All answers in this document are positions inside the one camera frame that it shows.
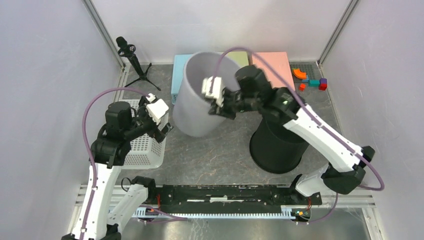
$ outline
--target black trash can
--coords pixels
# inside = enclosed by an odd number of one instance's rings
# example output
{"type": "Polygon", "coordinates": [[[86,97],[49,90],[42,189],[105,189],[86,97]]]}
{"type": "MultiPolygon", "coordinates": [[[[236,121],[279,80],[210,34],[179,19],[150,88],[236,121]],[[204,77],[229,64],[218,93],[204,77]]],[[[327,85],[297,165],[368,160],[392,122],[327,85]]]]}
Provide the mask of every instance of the black trash can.
{"type": "Polygon", "coordinates": [[[250,155],[263,170],[284,174],[295,169],[309,143],[282,125],[264,119],[250,139],[250,155]]]}

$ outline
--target white wall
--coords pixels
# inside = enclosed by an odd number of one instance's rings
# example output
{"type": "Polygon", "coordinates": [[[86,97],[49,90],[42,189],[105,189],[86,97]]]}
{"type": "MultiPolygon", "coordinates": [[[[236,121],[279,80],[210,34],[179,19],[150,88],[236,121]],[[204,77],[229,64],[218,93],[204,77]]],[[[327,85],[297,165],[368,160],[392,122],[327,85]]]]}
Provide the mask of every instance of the white wall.
{"type": "Polygon", "coordinates": [[[349,0],[93,0],[113,39],[138,47],[141,62],[233,46],[317,60],[349,0]]]}
{"type": "MultiPolygon", "coordinates": [[[[420,0],[361,1],[323,64],[343,134],[376,149],[390,240],[424,234],[423,11],[420,0]]],[[[377,185],[370,171],[367,182],[377,185]]]]}
{"type": "Polygon", "coordinates": [[[57,240],[88,177],[84,109],[120,68],[79,0],[1,1],[0,39],[0,239],[57,240]]]}

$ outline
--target white plastic basket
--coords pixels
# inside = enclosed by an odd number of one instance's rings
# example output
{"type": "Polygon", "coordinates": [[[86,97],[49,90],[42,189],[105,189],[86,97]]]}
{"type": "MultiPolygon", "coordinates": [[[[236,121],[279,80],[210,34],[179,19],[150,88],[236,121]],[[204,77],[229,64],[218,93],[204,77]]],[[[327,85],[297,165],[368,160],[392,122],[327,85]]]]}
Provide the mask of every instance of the white plastic basket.
{"type": "MultiPolygon", "coordinates": [[[[121,101],[129,103],[136,110],[139,108],[139,99],[122,99],[121,101]]],[[[167,122],[168,113],[162,117],[159,129],[162,129],[167,122]]],[[[158,143],[147,134],[144,134],[131,141],[131,151],[126,155],[122,169],[145,170],[158,168],[164,162],[166,140],[165,138],[161,143],[158,143]]]]}

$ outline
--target gray countertop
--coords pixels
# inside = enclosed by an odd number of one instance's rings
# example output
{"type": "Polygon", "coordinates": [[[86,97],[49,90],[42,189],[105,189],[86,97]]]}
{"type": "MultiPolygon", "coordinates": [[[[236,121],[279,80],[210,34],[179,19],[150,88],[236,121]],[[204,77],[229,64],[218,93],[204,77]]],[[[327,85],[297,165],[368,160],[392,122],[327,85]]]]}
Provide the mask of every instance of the gray countertop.
{"type": "MultiPolygon", "coordinates": [[[[292,67],[305,69],[310,78],[320,79],[320,72],[314,62],[293,62],[292,67]]],[[[145,93],[154,93],[170,106],[169,122],[173,125],[171,103],[171,81],[173,65],[153,65],[149,79],[162,91],[157,91],[148,82],[137,82],[133,88],[145,93]]],[[[130,70],[127,82],[137,78],[130,70]]],[[[307,87],[300,95],[314,111],[330,126],[339,130],[332,103],[327,91],[307,87]]],[[[125,92],[124,99],[140,99],[133,92],[125,92]]],[[[255,112],[238,114],[235,120],[225,120],[216,130],[201,138],[183,134],[174,128],[166,139],[163,164],[156,169],[123,170],[118,178],[135,176],[154,178],[158,185],[190,184],[288,184],[298,174],[305,174],[322,167],[326,159],[309,146],[300,164],[291,172],[273,174],[259,168],[249,152],[249,141],[261,122],[255,112]]]]}

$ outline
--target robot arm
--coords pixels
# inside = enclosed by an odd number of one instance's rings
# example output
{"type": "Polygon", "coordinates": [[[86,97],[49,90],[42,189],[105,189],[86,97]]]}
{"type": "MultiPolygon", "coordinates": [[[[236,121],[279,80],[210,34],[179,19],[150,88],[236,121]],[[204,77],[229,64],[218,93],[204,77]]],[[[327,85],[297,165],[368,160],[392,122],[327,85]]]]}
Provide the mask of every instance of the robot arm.
{"type": "Polygon", "coordinates": [[[287,88],[273,89],[264,72],[254,65],[239,69],[235,78],[240,85],[238,91],[226,89],[218,77],[214,82],[212,78],[203,81],[202,93],[206,98],[212,99],[209,114],[234,119],[236,113],[258,111],[266,121],[281,124],[299,135],[328,159],[329,164],[321,169],[296,178],[295,189],[300,194],[309,197],[327,189],[348,194],[362,182],[365,165],[335,140],[333,135],[341,138],[356,154],[369,161],[375,153],[371,147],[360,147],[345,139],[303,101],[305,108],[322,123],[318,125],[300,107],[287,88]],[[324,131],[324,128],[330,130],[331,134],[324,131]]]}
{"type": "MultiPolygon", "coordinates": [[[[162,117],[168,110],[165,102],[153,94],[141,98],[137,111],[124,101],[108,106],[105,113],[106,124],[102,126],[97,139],[91,145],[97,170],[97,184],[86,225],[83,229],[84,216],[93,190],[90,187],[86,190],[82,209],[72,232],[63,236],[62,240],[119,240],[120,233],[130,220],[134,209],[147,199],[156,197],[155,180],[138,176],[131,181],[128,192],[118,205],[108,213],[115,183],[131,150],[130,142],[148,134],[161,143],[173,128],[167,123],[163,129],[159,129],[162,117]],[[81,232],[84,233],[83,239],[80,239],[81,232]]],[[[93,176],[93,168],[90,166],[88,186],[93,184],[93,176]]]]}

